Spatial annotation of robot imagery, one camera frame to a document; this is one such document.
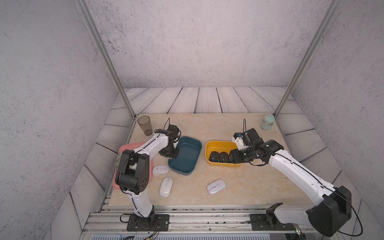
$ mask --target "gray concrete wall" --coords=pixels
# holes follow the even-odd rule
[[[43,239],[117,95],[73,0],[0,2],[0,239]]]
[[[384,226],[384,2],[345,0],[293,97]]]
[[[87,0],[125,88],[286,86],[330,0]]]

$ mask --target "blue plastic tray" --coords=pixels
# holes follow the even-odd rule
[[[189,175],[195,169],[199,159],[202,144],[199,140],[191,137],[181,137],[177,143],[180,149],[176,158],[168,160],[168,166],[177,173]]]

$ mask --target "white robotic arm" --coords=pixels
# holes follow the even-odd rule
[[[149,162],[157,153],[175,158],[179,153],[176,148],[179,133],[177,126],[169,125],[167,130],[157,129],[141,147],[122,152],[115,182],[123,193],[129,195],[135,215],[142,218],[153,215],[153,205],[145,190],[149,182]]]
[[[121,155],[115,182],[120,186],[121,191],[129,195],[134,206],[133,218],[137,226],[153,224],[155,216],[153,205],[145,191],[149,181],[149,161],[157,153],[167,158],[175,158],[179,151],[175,147],[180,138],[179,132],[174,125],[169,125],[167,130],[157,129],[154,136],[141,147],[133,151],[125,150]],[[280,223],[313,226],[328,237],[351,218],[351,207],[345,202],[346,200],[351,202],[350,191],[343,186],[336,188],[318,177],[294,159],[276,141],[264,142],[255,129],[235,133],[232,140],[238,148],[231,150],[229,161],[238,164],[261,159],[264,164],[257,166],[270,164],[278,169],[313,202],[312,205],[275,204],[272,211],[267,211],[267,215],[271,215],[270,218],[277,219]]]
[[[230,152],[233,163],[252,162],[261,159],[264,166],[270,164],[294,182],[313,202],[313,205],[275,204],[271,218],[280,223],[295,223],[313,226],[324,236],[331,237],[351,218],[351,192],[341,186],[321,179],[274,140],[264,142],[254,128],[237,132],[232,141],[238,149]]]

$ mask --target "light blue bottle cap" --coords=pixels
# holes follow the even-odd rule
[[[269,115],[264,117],[264,121],[266,123],[271,124],[271,123],[273,123],[275,121],[275,116],[273,116],[272,114],[269,114]]]

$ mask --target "aluminum frame pole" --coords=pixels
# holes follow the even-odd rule
[[[343,0],[332,0],[330,3],[327,12],[325,13],[325,16],[323,20],[321,21],[315,35],[313,36],[310,45],[308,46],[307,51],[305,52],[303,58],[301,59],[301,62],[299,66],[296,69],[295,74],[293,75],[291,81],[289,82],[283,97],[279,103],[279,105],[276,108],[275,113],[273,114],[275,118],[281,113],[281,110],[283,109],[285,103],[287,102],[289,96],[293,92],[293,89],[295,88],[297,82],[299,81],[302,73],[304,72],[305,68],[307,67],[309,61],[311,60],[311,57],[313,56],[316,47],[319,45],[321,39],[323,38],[325,32],[327,31],[327,28],[329,27],[333,17],[336,15],[341,3]]]
[[[121,82],[119,80],[119,77],[116,73],[115,68],[113,67],[112,61],[108,55],[107,50],[105,49],[105,46],[101,40],[100,34],[97,31],[97,28],[94,24],[94,21],[92,19],[92,16],[88,10],[88,7],[84,0],[76,0],[76,4],[81,12],[81,15],[83,16],[84,22],[88,27],[89,32],[91,33],[91,36],[93,40],[95,41],[97,48],[99,49],[100,55],[103,58],[103,61],[105,65],[107,66],[107,69],[109,71],[109,74],[111,75],[111,78],[113,82],[115,83],[115,86],[122,98],[122,101],[124,102],[124,105],[127,107],[129,114],[132,117],[132,120],[135,118],[135,113],[132,109],[131,104],[129,103],[129,100],[127,98],[127,95],[125,94],[124,88],[121,85]]]

